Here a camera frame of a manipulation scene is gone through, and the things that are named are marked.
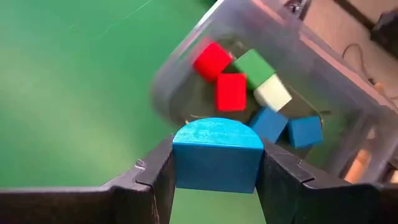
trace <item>wooden block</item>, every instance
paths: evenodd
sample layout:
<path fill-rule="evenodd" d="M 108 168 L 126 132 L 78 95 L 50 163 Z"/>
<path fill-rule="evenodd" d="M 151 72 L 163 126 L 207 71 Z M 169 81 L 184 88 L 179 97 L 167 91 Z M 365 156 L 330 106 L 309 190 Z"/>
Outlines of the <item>wooden block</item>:
<path fill-rule="evenodd" d="M 250 127 L 260 137 L 275 143 L 287 122 L 288 119 L 285 116 L 265 107 L 253 118 Z"/>
<path fill-rule="evenodd" d="M 176 186 L 253 193 L 263 152 L 259 136 L 238 121 L 193 121 L 173 139 Z"/>
<path fill-rule="evenodd" d="M 268 105 L 274 111 L 279 111 L 292 99 L 276 74 L 254 90 L 254 97 L 261 106 Z"/>
<path fill-rule="evenodd" d="M 290 144 L 307 147 L 323 141 L 321 121 L 318 116 L 292 119 L 288 124 Z"/>
<path fill-rule="evenodd" d="M 245 107 L 245 74 L 220 74 L 216 82 L 216 109 L 218 111 L 242 111 Z"/>
<path fill-rule="evenodd" d="M 246 74 L 248 88 L 251 90 L 255 90 L 275 73 L 275 70 L 254 49 L 248 50 L 236 59 L 234 66 Z"/>
<path fill-rule="evenodd" d="M 212 42 L 194 61 L 193 67 L 206 81 L 212 82 L 232 60 L 227 51 L 216 42 Z"/>

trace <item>clear plastic container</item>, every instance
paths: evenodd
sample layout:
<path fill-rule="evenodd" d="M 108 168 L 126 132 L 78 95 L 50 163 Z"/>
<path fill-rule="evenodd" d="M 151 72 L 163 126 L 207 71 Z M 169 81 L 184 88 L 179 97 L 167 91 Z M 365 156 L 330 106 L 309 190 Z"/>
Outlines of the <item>clear plastic container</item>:
<path fill-rule="evenodd" d="M 256 49 L 275 68 L 294 98 L 283 114 L 321 117 L 321 145 L 294 149 L 283 138 L 277 144 L 340 178 L 366 151 L 356 182 L 380 180 L 397 146 L 397 108 L 278 1 L 219 0 L 203 16 L 154 79 L 152 99 L 163 117 L 178 126 L 211 116 L 247 123 L 260 108 L 249 95 L 243 112 L 215 110 L 214 86 L 192 68 L 213 40 L 235 57 Z"/>

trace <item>blue cube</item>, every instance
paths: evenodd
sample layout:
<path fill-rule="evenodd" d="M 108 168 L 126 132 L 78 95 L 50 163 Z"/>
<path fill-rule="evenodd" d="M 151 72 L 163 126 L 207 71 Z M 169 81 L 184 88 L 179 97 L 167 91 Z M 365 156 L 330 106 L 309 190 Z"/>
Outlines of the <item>blue cube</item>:
<path fill-rule="evenodd" d="M 288 121 L 282 114 L 275 112 L 270 107 L 265 107 L 253 118 L 250 127 L 260 137 L 275 143 Z"/>
<path fill-rule="evenodd" d="M 289 121 L 289 138 L 293 147 L 308 147 L 323 141 L 322 126 L 318 116 Z"/>
<path fill-rule="evenodd" d="M 193 121 L 173 139 L 176 186 L 253 193 L 263 152 L 260 137 L 239 121 Z"/>

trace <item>green tabletop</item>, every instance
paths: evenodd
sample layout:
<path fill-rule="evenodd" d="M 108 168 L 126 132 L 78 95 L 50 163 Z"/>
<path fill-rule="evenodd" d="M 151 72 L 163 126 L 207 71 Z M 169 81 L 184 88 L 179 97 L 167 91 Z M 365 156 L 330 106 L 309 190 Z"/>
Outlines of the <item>green tabletop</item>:
<path fill-rule="evenodd" d="M 155 71 L 211 0 L 0 2 L 0 187 L 101 185 L 175 131 Z M 177 189 L 172 223 L 264 223 L 256 195 Z"/>

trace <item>green cube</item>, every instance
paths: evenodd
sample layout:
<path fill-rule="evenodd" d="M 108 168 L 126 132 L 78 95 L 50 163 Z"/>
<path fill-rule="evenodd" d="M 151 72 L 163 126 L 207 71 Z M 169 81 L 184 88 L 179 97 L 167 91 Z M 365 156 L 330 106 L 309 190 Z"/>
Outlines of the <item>green cube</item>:
<path fill-rule="evenodd" d="M 246 74 L 248 88 L 251 90 L 255 90 L 275 74 L 275 70 L 254 49 L 236 59 L 234 66 Z"/>

